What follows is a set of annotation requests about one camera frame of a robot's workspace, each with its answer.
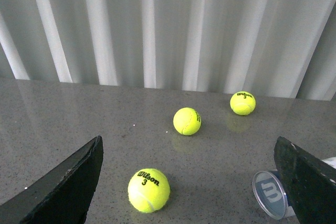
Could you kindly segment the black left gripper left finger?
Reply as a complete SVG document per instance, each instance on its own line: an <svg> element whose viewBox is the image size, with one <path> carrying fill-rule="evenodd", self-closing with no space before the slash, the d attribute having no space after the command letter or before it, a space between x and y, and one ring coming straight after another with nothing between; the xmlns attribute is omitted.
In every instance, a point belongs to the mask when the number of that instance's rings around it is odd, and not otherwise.
<svg viewBox="0 0 336 224"><path fill-rule="evenodd" d="M1 223L85 223L103 161L97 136L1 205Z"/></svg>

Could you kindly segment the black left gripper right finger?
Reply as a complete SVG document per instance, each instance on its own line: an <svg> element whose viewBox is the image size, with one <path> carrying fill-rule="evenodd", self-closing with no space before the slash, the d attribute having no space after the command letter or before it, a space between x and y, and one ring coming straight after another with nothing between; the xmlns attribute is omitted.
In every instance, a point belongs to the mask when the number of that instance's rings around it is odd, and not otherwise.
<svg viewBox="0 0 336 224"><path fill-rule="evenodd" d="M274 161L300 223L335 223L335 168L279 137Z"/></svg>

